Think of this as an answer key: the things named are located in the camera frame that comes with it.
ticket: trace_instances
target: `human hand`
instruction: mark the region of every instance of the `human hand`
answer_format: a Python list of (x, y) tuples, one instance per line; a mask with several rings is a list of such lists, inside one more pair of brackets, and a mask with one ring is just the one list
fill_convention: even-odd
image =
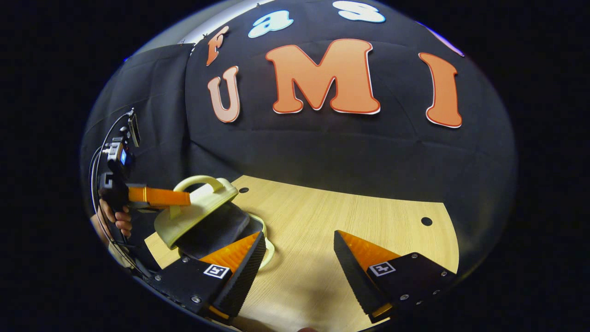
[[(103, 209), (106, 217), (108, 220), (115, 224), (115, 226), (121, 230), (121, 233), (126, 237), (131, 237), (131, 214), (129, 214), (129, 208), (127, 206), (123, 206), (123, 211), (113, 213), (113, 210), (110, 208), (109, 204), (100, 199), (100, 207)], [(104, 224), (102, 213), (98, 213), (100, 221)]]

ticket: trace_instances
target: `table surface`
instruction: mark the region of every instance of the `table surface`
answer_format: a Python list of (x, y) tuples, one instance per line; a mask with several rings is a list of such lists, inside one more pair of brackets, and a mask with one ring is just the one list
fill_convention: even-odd
[[(336, 193), (243, 175), (248, 188), (233, 203), (261, 217), (275, 246), (233, 325), (244, 331), (359, 331), (371, 324), (334, 253), (334, 231), (361, 237), (399, 255), (419, 252), (457, 272), (459, 250), (443, 203)], [(422, 224), (428, 217), (432, 225)], [(161, 267), (178, 259), (154, 233), (146, 239)]]

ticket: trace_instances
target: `orange letter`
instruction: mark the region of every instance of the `orange letter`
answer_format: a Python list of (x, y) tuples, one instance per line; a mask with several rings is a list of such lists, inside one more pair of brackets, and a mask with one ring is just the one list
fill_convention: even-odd
[(219, 96), (219, 83), (221, 79), (216, 77), (209, 81), (207, 88), (211, 94), (211, 103), (213, 104), (213, 111), (215, 116), (221, 122), (233, 122), (240, 115), (240, 96), (238, 95), (238, 83), (235, 80), (235, 75), (238, 73), (238, 66), (230, 67), (223, 73), (223, 78), (227, 82), (227, 91), (230, 95), (230, 108), (226, 109), (221, 104), (221, 97)]
[(463, 119), (457, 106), (457, 69), (432, 54), (419, 53), (418, 56), (426, 62), (432, 74), (432, 106), (426, 110), (426, 117), (437, 125), (459, 128)]
[(336, 80), (336, 97), (330, 101), (333, 110), (342, 113), (375, 114), (381, 109), (373, 98), (367, 54), (373, 46), (356, 39), (334, 40), (319, 65), (295, 45), (275, 48), (266, 54), (277, 76), (277, 113), (297, 113), (303, 102), (295, 97), (297, 84), (315, 110), (324, 105), (332, 82)]
[(225, 34), (230, 28), (226, 25), (221, 29), (211, 40), (209, 40), (209, 58), (207, 59), (207, 66), (210, 65), (213, 60), (217, 58), (217, 49), (223, 44), (223, 34)]

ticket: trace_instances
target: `finger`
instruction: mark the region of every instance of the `finger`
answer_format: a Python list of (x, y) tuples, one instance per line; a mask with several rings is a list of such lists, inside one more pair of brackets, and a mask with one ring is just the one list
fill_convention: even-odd
[(130, 232), (130, 231), (128, 231), (128, 230), (126, 230), (126, 229), (122, 229), (122, 230), (121, 230), (121, 233), (122, 233), (123, 235), (125, 235), (125, 237), (126, 237), (126, 238), (130, 238), (130, 237), (131, 237), (131, 232)]
[(114, 214), (117, 220), (122, 220), (124, 222), (131, 222), (131, 215), (125, 212), (117, 212)]
[(104, 213), (106, 214), (107, 218), (114, 223), (115, 222), (115, 218), (114, 218), (114, 213), (113, 210), (110, 208), (109, 204), (101, 199), (100, 200), (100, 207), (103, 209)]
[(123, 222), (121, 220), (118, 220), (115, 223), (115, 226), (117, 226), (117, 228), (118, 229), (121, 229), (121, 230), (123, 230), (123, 229), (131, 230), (131, 228), (133, 228), (133, 226), (131, 225), (131, 223), (129, 223), (129, 222)]

